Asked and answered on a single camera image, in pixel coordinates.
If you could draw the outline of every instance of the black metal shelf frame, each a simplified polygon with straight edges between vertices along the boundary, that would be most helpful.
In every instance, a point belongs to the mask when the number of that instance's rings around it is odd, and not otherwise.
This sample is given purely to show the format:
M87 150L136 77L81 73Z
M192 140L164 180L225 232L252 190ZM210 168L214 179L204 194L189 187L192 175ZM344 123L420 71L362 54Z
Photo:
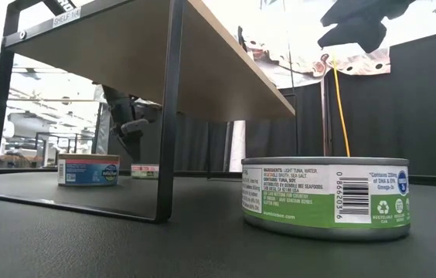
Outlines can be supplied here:
M9 98L10 79L14 61L14 52L7 46L14 40L18 32L19 14L21 11L41 2L42 0L16 0L9 4L5 17L2 47L0 50L0 142L5 119L7 100ZM82 10L81 19L115 8L125 3L137 0L95 1L87 4ZM140 222L166 222L172 215L173 177L175 160L175 136L177 100L179 93L180 48L182 41L182 20L185 0L170 0L169 28L167 33L165 85L162 102L162 132L159 158L159 177L156 211L153 217L136 215L130 212L120 212L106 208L94 208L85 205L71 205L50 200L22 198L12 195L1 195L0 200L18 202L28 205L38 205L53 209L63 209L75 212L102 215L108 217L130 219ZM68 23L59 28L68 28Z

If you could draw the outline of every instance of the small can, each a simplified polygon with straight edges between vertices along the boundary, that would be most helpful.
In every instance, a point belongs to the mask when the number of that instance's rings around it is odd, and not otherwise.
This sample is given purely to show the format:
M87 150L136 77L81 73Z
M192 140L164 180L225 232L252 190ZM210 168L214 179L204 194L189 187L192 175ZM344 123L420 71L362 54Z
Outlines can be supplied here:
M103 154L59 154L58 185L116 185L120 157Z
M159 165L156 164L133 164L131 165L131 177L140 179L157 179Z
M378 241L410 230L408 160L248 158L242 206L252 225L316 239Z

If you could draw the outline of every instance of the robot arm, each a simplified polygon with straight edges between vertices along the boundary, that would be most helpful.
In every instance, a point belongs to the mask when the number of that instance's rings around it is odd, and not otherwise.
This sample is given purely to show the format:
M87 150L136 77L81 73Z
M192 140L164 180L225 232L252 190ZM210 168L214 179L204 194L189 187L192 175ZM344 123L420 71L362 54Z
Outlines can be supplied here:
M140 161L142 128L156 121L157 109L137 102L138 97L131 97L109 86L103 85L103 91L113 121L111 132L132 160Z
M318 44L321 47L356 42L366 53L380 47L387 34L384 17L403 15L415 0L338 0L321 18L323 26L337 24Z

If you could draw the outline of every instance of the barcode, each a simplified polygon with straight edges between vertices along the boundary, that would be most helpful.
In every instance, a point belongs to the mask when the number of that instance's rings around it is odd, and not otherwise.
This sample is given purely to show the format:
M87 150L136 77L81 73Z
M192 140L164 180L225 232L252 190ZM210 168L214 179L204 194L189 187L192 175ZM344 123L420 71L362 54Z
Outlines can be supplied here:
M60 178L63 178L63 177L65 177L65 173L63 172L63 169L65 168L65 165L64 164L59 164L58 165L58 176L60 177Z
M336 222L371 223L369 179L339 177L335 207Z

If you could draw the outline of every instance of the can label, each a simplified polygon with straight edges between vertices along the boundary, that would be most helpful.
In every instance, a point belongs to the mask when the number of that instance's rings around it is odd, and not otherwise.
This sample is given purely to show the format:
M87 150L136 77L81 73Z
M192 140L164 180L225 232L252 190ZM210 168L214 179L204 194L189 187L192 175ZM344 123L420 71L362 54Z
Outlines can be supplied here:
M318 228L410 223L407 167L244 165L242 206L260 219Z
M118 161L59 159L58 183L61 185L116 185Z
M132 178L157 179L158 174L159 174L159 165L133 164L131 166Z

